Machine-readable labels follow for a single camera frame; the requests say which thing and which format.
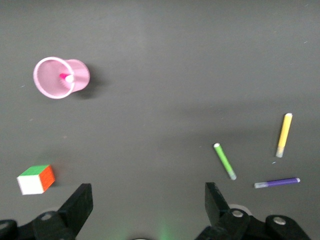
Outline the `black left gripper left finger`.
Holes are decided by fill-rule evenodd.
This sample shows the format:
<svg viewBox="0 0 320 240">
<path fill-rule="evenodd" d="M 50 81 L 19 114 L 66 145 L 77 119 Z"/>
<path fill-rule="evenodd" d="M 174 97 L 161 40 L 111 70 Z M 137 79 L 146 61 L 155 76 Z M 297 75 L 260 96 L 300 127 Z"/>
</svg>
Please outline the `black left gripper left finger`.
<svg viewBox="0 0 320 240">
<path fill-rule="evenodd" d="M 2 240 L 75 240 L 93 210 L 92 185 L 81 184 L 57 211 L 46 211 L 18 226 L 13 219 L 0 221 Z"/>
</svg>

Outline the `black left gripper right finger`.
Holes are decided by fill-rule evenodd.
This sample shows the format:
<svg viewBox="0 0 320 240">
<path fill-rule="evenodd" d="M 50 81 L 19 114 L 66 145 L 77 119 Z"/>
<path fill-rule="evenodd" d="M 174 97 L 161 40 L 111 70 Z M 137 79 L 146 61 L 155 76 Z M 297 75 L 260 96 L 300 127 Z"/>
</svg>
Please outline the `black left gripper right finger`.
<svg viewBox="0 0 320 240">
<path fill-rule="evenodd" d="M 214 182 L 205 183 L 205 210 L 210 221 L 197 240 L 309 240 L 300 225 L 284 215 L 262 222 L 240 208 L 231 208 Z"/>
</svg>

